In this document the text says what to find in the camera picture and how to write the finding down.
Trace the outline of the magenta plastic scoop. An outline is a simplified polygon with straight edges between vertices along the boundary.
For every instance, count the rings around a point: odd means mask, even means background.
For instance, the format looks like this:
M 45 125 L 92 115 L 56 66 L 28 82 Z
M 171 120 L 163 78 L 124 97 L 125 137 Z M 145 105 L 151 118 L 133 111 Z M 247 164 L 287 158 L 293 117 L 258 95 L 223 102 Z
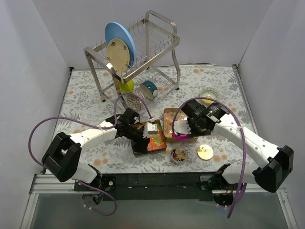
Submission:
M 175 133 L 172 133 L 172 138 L 173 140 L 175 141 L 186 141 L 188 139 L 190 139 L 190 137 L 188 135 L 178 135 L 178 134 L 175 134 Z

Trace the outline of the gold jar lid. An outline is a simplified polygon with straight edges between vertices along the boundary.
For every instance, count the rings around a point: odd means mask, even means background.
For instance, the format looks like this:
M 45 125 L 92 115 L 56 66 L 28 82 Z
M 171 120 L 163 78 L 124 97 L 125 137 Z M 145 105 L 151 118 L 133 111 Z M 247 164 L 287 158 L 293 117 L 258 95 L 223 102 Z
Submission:
M 202 160 L 210 160 L 214 155 L 214 151 L 211 146 L 202 144 L 197 148 L 197 155 Z

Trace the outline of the clear glass jar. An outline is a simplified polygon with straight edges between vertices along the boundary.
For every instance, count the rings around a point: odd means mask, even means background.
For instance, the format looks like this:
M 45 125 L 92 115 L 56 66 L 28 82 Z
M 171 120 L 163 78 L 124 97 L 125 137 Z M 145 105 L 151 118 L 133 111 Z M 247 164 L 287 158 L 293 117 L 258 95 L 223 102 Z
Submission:
M 176 147 L 171 150 L 170 159 L 175 165 L 182 165 L 188 158 L 188 153 L 183 148 Z

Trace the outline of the tin of popsicle candies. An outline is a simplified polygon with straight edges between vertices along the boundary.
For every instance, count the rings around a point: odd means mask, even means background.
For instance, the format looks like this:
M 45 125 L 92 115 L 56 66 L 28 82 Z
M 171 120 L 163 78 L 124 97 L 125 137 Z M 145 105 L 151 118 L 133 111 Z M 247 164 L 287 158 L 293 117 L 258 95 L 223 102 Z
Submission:
M 164 132 L 165 140 L 171 143 L 173 142 L 195 143 L 198 139 L 197 137 L 191 139 L 184 139 L 184 140 L 175 140 L 172 138 L 172 122 L 177 110 L 178 108 L 165 108 L 163 111 L 163 132 Z

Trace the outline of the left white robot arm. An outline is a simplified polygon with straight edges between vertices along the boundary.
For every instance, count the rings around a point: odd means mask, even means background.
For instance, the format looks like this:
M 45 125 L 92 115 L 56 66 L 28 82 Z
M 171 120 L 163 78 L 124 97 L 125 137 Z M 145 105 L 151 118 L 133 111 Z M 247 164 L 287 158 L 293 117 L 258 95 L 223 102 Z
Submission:
M 140 123 L 139 114 L 128 108 L 123 114 L 107 118 L 94 128 L 71 135 L 58 133 L 41 161 L 60 182 L 74 179 L 96 191 L 101 187 L 102 175 L 95 167 L 80 162 L 81 154 L 102 142 L 123 136 L 131 140 L 134 153 L 145 155 L 148 153 L 149 135 L 156 130 L 156 124 Z

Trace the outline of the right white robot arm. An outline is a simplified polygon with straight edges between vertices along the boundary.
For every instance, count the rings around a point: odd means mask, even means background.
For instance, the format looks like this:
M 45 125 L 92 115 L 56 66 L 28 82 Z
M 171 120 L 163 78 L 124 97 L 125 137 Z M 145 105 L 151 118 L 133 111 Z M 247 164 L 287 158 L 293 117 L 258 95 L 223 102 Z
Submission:
M 174 125 L 178 138 L 188 139 L 210 135 L 212 132 L 225 137 L 249 156 L 254 164 L 241 166 L 230 163 L 221 166 L 205 185 L 228 189 L 232 184 L 257 184 L 262 189 L 275 193 L 293 170 L 294 151 L 289 146 L 279 147 L 243 127 L 224 104 L 214 100 L 208 107 L 189 99 L 181 105 L 187 120 Z

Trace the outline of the tin of star candies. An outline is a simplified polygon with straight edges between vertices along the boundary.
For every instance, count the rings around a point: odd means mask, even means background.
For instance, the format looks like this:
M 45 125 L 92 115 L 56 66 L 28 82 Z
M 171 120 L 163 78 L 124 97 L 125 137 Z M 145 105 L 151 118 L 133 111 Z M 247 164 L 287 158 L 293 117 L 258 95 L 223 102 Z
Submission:
M 158 126 L 158 130 L 156 134 L 150 134 L 148 137 L 150 138 L 150 142 L 148 144 L 147 153 L 138 153 L 133 151 L 133 154 L 135 157 L 141 157 L 141 156 L 147 156 L 147 155 L 152 155 L 156 154 L 162 151 L 165 151 L 167 148 L 167 144 L 165 141 L 165 136 L 163 133 L 162 125 L 159 119 L 154 121 L 155 124 Z

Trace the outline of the steel dish rack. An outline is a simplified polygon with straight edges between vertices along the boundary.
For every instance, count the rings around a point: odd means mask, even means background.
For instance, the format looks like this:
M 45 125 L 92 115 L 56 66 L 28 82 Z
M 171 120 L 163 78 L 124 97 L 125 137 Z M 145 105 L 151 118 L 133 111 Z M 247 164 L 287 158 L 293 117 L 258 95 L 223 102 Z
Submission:
M 155 104 L 172 90 L 178 90 L 181 71 L 175 53 L 180 43 L 177 33 L 176 23 L 154 10 L 146 12 L 129 27 L 109 22 L 104 32 L 105 41 L 94 48 L 84 49 L 101 101 L 114 101 L 123 93 L 120 84 L 131 80 L 150 80 L 157 85 L 159 92 L 153 99 L 148 99 L 149 104 Z M 114 38 L 124 41 L 124 48 L 129 52 L 129 62 L 121 68 L 115 67 L 107 55 L 107 47 L 114 44 Z M 176 77 L 168 76 L 155 66 L 168 53 L 172 55 Z

